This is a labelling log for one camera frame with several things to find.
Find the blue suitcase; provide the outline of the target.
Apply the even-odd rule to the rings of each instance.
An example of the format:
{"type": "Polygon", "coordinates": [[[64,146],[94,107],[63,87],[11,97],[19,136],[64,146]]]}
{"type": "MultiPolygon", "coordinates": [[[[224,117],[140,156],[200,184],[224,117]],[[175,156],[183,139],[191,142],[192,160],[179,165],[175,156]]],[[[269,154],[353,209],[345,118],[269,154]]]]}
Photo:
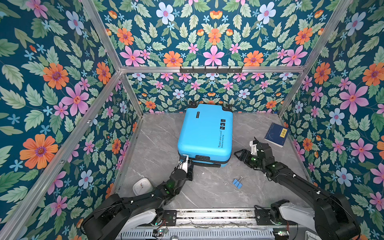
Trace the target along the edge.
{"type": "Polygon", "coordinates": [[[178,140],[179,155],[202,167],[225,167],[233,149],[231,105],[191,101],[178,140]]]}

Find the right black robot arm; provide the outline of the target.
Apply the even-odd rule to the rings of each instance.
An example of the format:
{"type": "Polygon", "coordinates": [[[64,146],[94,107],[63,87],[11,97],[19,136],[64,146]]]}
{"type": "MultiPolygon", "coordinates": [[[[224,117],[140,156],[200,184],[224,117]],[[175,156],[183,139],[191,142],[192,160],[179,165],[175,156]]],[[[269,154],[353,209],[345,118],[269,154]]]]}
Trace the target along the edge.
{"type": "Polygon", "coordinates": [[[331,194],[294,173],[287,165],[277,162],[267,143],[253,140],[251,150],[234,152],[234,156],[249,168],[262,172],[270,181],[280,184],[304,200],[301,207],[288,200],[271,204],[269,217],[275,224],[295,222],[315,231],[322,240],[358,239],[361,228],[350,203],[342,194],[331,194]]]}

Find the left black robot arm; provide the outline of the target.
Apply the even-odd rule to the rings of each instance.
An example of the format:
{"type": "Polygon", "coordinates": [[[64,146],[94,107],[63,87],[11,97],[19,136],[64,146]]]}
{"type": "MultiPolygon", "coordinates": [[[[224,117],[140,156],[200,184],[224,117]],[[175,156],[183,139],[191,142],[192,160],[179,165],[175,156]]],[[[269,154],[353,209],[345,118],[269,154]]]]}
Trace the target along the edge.
{"type": "Polygon", "coordinates": [[[110,195],[84,219],[82,233],[89,240],[114,240],[123,231],[159,223],[164,206],[181,192],[186,181],[193,180],[193,169],[189,157],[182,155],[170,178],[151,192],[129,198],[110,195]]]}

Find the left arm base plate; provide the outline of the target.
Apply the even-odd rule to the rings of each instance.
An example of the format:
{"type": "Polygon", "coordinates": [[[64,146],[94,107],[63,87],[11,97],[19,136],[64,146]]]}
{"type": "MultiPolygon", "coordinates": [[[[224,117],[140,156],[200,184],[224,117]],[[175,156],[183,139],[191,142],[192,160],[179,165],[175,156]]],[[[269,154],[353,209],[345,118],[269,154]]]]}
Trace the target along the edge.
{"type": "Polygon", "coordinates": [[[161,226],[175,226],[177,221],[177,210],[164,210],[159,209],[156,211],[156,221],[155,226],[161,227],[161,226]]]}

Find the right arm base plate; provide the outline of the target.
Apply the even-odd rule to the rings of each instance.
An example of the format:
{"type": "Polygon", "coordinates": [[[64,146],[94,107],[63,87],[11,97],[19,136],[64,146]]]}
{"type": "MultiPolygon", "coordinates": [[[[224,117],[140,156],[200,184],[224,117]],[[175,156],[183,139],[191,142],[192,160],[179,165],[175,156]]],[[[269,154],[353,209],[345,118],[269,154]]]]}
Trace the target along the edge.
{"type": "Polygon", "coordinates": [[[290,201],[283,199],[275,203],[272,203],[269,208],[261,207],[259,205],[254,205],[254,213],[257,225],[266,226],[266,225],[297,225],[297,223],[292,221],[287,221],[282,217],[279,207],[282,204],[290,203],[290,201]]]}

